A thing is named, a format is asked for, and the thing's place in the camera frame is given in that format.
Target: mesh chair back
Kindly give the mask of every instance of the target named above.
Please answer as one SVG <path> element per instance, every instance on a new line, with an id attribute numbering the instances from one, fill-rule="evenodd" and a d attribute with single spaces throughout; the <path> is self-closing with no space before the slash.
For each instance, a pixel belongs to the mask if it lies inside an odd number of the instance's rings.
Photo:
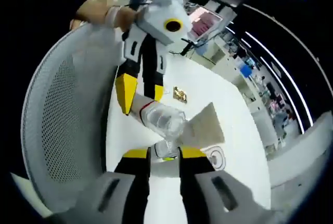
<path id="1" fill-rule="evenodd" d="M 55 213 L 73 206 L 78 192 L 104 171 L 105 126 L 119 59 L 112 42 L 112 29 L 91 24 L 68 33 L 46 54 L 25 96 L 25 167 Z"/>

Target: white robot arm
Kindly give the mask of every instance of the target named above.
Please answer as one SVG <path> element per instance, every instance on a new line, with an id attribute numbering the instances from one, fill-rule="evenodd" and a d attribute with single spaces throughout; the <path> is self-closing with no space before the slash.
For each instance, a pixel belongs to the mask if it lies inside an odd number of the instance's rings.
<path id="1" fill-rule="evenodd" d="M 183 0 L 153 0 L 139 13 L 129 32 L 123 34 L 122 64 L 116 77 L 117 99 L 124 114 L 131 110 L 141 59 L 145 96 L 160 101 L 167 46 L 186 36 L 191 28 Z"/>

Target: human hand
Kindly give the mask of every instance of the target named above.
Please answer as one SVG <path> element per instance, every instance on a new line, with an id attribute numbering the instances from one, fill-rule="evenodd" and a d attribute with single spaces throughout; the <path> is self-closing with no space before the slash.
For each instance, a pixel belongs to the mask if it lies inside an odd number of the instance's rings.
<path id="1" fill-rule="evenodd" d="M 121 7 L 114 19 L 114 27 L 120 28 L 122 32 L 126 32 L 130 29 L 132 23 L 135 21 L 138 12 L 128 8 L 128 7 Z"/>

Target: computer monitor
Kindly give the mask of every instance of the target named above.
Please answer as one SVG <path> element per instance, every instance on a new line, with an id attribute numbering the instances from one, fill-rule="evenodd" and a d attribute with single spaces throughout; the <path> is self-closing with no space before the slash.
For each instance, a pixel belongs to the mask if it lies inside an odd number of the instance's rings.
<path id="1" fill-rule="evenodd" d="M 201 6 L 190 13 L 189 18 L 193 27 L 188 37 L 194 42 L 215 30 L 223 19 L 218 14 Z"/>

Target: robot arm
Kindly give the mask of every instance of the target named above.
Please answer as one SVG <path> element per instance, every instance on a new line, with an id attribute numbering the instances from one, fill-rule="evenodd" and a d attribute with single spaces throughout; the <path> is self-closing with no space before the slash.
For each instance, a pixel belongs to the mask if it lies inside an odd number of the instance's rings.
<path id="1" fill-rule="evenodd" d="M 71 224 L 145 223 L 150 153 L 151 148 L 126 152 L 114 172 L 105 172 L 88 185 L 80 192 L 75 206 L 54 220 Z M 200 150 L 182 147 L 178 157 L 186 223 L 257 224 L 267 223 L 273 216 L 272 211 L 254 201 L 248 187 L 225 171 L 215 171 Z"/>
<path id="2" fill-rule="evenodd" d="M 140 12 L 123 35 L 122 64 L 116 77 L 117 99 L 124 114 L 132 107 L 141 59 L 145 96 L 161 100 L 167 46 L 184 37 L 191 27 L 183 0 L 153 0 Z"/>

